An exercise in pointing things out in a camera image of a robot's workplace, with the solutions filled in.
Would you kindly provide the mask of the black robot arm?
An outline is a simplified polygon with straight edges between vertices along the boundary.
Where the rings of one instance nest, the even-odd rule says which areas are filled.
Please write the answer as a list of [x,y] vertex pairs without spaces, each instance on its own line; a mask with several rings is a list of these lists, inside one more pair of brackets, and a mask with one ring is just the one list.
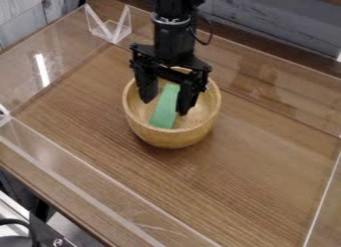
[[194,45],[208,45],[196,35],[198,6],[205,0],[153,0],[154,43],[134,43],[130,61],[142,101],[158,95],[160,78],[180,85],[176,111],[185,116],[206,91],[212,66],[194,54]]

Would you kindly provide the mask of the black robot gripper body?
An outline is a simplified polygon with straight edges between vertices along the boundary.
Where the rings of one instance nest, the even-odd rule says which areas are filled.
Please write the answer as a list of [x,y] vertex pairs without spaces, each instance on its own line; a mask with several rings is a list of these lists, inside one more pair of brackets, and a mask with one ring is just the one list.
[[212,67],[194,55],[194,44],[208,45],[212,38],[204,41],[197,36],[197,14],[168,19],[154,13],[153,23],[154,43],[132,45],[132,68],[148,69],[177,84],[190,80],[204,92]]

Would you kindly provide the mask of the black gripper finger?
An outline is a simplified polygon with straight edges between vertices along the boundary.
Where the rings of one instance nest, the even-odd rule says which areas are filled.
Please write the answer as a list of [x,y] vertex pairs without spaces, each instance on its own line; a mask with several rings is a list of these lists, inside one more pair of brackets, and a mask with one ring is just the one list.
[[142,101],[148,104],[158,95],[158,76],[148,69],[136,70],[136,79]]
[[177,95],[177,106],[176,111],[185,116],[190,108],[196,105],[196,101],[200,94],[198,85],[190,81],[185,80],[180,84],[180,92]]

